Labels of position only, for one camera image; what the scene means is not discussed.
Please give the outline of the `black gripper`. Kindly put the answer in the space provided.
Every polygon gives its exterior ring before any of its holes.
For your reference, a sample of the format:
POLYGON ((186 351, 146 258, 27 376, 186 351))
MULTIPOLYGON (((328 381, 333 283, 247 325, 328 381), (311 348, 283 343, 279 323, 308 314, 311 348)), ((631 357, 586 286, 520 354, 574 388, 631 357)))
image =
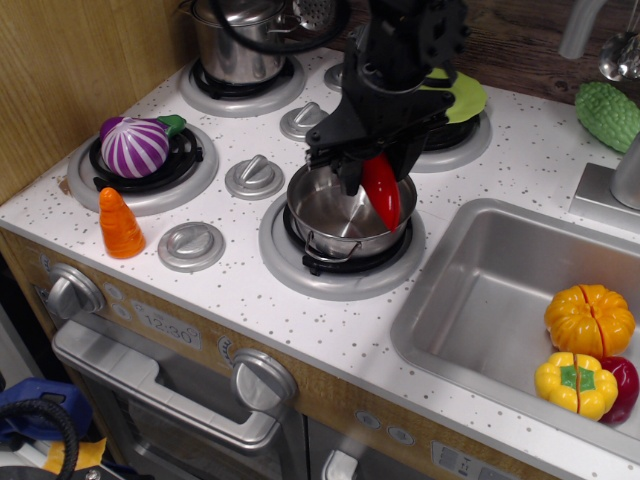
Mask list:
POLYGON ((396 182, 403 180, 422 154, 428 134, 446 123, 455 97, 446 91, 391 91, 365 62, 365 40, 349 38, 344 51, 338 107, 306 134, 309 170, 328 166, 343 195, 355 196, 364 160, 384 152, 396 182))

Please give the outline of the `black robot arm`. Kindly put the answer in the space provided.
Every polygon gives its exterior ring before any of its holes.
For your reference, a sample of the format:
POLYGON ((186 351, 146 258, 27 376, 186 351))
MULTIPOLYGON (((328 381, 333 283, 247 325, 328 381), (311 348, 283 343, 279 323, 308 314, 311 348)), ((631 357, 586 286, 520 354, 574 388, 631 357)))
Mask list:
POLYGON ((328 166, 355 195, 363 165, 385 154, 389 178, 410 172, 454 103, 452 60, 470 34, 462 1, 372 1, 370 20, 344 50, 338 107, 305 137, 307 164, 328 166))

